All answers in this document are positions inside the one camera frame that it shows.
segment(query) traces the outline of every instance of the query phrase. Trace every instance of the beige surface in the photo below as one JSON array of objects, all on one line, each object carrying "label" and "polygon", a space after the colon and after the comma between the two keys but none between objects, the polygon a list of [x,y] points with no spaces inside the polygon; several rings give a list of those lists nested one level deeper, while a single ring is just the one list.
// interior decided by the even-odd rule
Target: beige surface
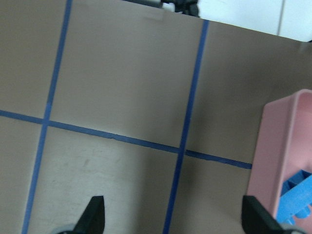
[{"label": "beige surface", "polygon": [[250,170],[186,156],[170,234],[244,234],[241,201]]},{"label": "beige surface", "polygon": [[40,125],[0,117],[0,233],[18,234],[24,219]]},{"label": "beige surface", "polygon": [[311,43],[210,22],[187,148],[251,163],[263,106],[311,74]]},{"label": "beige surface", "polygon": [[43,117],[64,0],[2,0],[0,109]]},{"label": "beige surface", "polygon": [[73,3],[51,119],[178,146],[202,20]]},{"label": "beige surface", "polygon": [[76,223],[91,196],[104,195],[110,234],[161,233],[176,155],[49,128],[30,234]]}]

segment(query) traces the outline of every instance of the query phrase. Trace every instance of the blue toy brick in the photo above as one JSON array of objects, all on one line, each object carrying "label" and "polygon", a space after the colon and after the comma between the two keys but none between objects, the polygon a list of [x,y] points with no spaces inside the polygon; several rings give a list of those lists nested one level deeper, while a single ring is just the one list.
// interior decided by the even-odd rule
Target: blue toy brick
[{"label": "blue toy brick", "polygon": [[299,171],[283,183],[276,220],[279,223],[295,224],[293,216],[306,218],[311,212],[312,174]]}]

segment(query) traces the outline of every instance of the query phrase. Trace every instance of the blue line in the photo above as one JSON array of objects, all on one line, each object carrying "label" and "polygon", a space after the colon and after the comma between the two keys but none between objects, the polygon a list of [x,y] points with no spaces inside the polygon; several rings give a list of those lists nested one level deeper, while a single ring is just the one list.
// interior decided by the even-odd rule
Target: blue line
[{"label": "blue line", "polygon": [[47,129],[48,129],[49,119],[50,119],[50,115],[51,115],[54,93],[55,93],[56,84],[57,84],[57,80],[58,80],[58,76],[59,76],[59,68],[60,68],[63,50],[64,50],[64,45],[65,45],[66,32],[67,32],[68,23],[69,23],[71,6],[72,6],[72,0],[67,0],[62,30],[61,30],[61,34],[60,34],[60,38],[59,38],[59,43],[58,43],[57,56],[55,59],[55,65],[54,65],[52,79],[51,79],[49,95],[48,95],[47,104],[46,104],[46,108],[45,108],[45,112],[44,112],[44,118],[42,120],[42,128],[41,128],[41,133],[40,133],[40,138],[39,138],[39,144],[38,144],[37,155],[36,155],[36,160],[35,160],[35,165],[34,165],[34,171],[33,171],[32,180],[31,180],[31,184],[30,184],[29,195],[28,195],[28,200],[27,200],[27,204],[26,204],[26,211],[25,211],[25,216],[24,216],[24,222],[23,222],[23,227],[22,227],[22,231],[21,231],[22,234],[27,234],[28,228],[29,228],[31,210],[32,210],[33,204],[34,204],[35,191],[36,191],[38,175],[39,175],[39,170],[40,170],[40,165],[41,165],[42,153],[43,153],[46,133],[47,133]]},{"label": "blue line", "polygon": [[27,121],[27,122],[31,122],[31,123],[42,124],[42,118],[36,118],[36,117],[32,117],[32,116],[21,115],[21,114],[9,112],[9,111],[0,110],[0,116],[19,119],[19,120],[23,120],[23,121]]},{"label": "blue line", "polygon": [[150,142],[146,140],[141,140],[137,138],[132,138],[128,136],[122,136],[122,135],[117,135],[113,133],[108,133],[104,131],[99,131],[95,129],[90,129],[90,128],[83,128],[83,127],[78,127],[75,125],[71,124],[66,124],[66,123],[60,123],[60,122],[55,122],[55,121],[50,121],[49,126],[51,127],[56,127],[56,128],[61,128],[77,133],[83,133],[83,134],[88,134],[92,136],[97,136],[97,137],[103,137],[103,138],[108,138],[108,139],[115,139],[118,141],[134,144],[134,145],[140,145],[144,147],[149,147],[157,150],[163,150],[171,153],[178,153],[178,148],[173,147],[173,146],[168,146],[168,145],[163,145],[155,142]]},{"label": "blue line", "polygon": [[185,152],[185,154],[187,156],[190,156],[190,157],[196,157],[196,158],[200,158],[200,159],[204,159],[204,160],[208,160],[208,161],[221,162],[221,163],[230,164],[232,166],[236,166],[236,167],[240,167],[240,168],[244,168],[244,169],[251,169],[252,168],[252,164],[247,163],[247,162],[241,162],[241,161],[236,161],[236,160],[232,160],[232,159],[228,159],[228,158],[217,157],[217,156],[213,156],[213,155],[207,155],[207,154],[198,153],[198,152],[191,151],[191,150],[187,150]]},{"label": "blue line", "polygon": [[198,77],[199,77],[199,72],[200,72],[200,66],[201,66],[205,41],[206,41],[206,35],[207,35],[207,31],[208,31],[208,25],[209,25],[209,22],[207,20],[204,20],[203,26],[202,26],[202,32],[201,32],[201,36],[200,36],[200,41],[199,41],[199,46],[198,46],[198,51],[197,51],[197,58],[196,58],[195,67],[194,67],[194,73],[193,73],[193,79],[192,79],[190,94],[189,94],[189,100],[188,100],[185,119],[184,119],[184,126],[183,126],[183,131],[182,131],[182,136],[181,136],[180,148],[179,148],[177,161],[176,161],[176,165],[175,165],[175,174],[174,174],[174,178],[173,178],[173,182],[172,182],[169,204],[168,204],[164,228],[163,228],[163,232],[162,232],[163,234],[168,234],[169,229],[170,229],[172,214],[173,214],[175,200],[176,200],[176,192],[177,192],[177,188],[178,188],[178,184],[179,184],[182,162],[183,162],[184,153],[185,153],[186,141],[187,141],[188,132],[189,132],[190,123],[191,123],[192,110],[193,110],[194,99],[195,99],[195,94],[196,94],[196,87],[197,87],[197,82],[198,82]]}]

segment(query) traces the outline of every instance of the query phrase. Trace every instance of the pink bin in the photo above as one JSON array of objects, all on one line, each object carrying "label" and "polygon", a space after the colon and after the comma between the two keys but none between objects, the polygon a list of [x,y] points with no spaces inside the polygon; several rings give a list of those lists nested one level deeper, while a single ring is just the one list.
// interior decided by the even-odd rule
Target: pink bin
[{"label": "pink bin", "polygon": [[[265,105],[247,194],[276,217],[282,184],[299,170],[312,172],[311,90]],[[312,215],[295,221],[312,234]]]}]

